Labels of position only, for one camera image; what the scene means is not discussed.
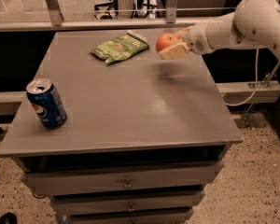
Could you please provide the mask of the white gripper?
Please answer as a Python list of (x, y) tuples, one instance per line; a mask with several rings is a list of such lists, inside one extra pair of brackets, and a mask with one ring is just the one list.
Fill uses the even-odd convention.
[(159, 52), (163, 60), (176, 60), (188, 56), (191, 50), (195, 54), (204, 55), (214, 51), (207, 37), (207, 23), (196, 23), (175, 33), (181, 39)]

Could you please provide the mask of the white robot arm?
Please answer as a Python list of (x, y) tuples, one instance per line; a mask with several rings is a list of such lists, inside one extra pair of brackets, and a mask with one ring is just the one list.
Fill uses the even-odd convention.
[(234, 12), (161, 35), (156, 50), (164, 60), (204, 55), (218, 49), (268, 49), (280, 62), (280, 5), (276, 0), (242, 0)]

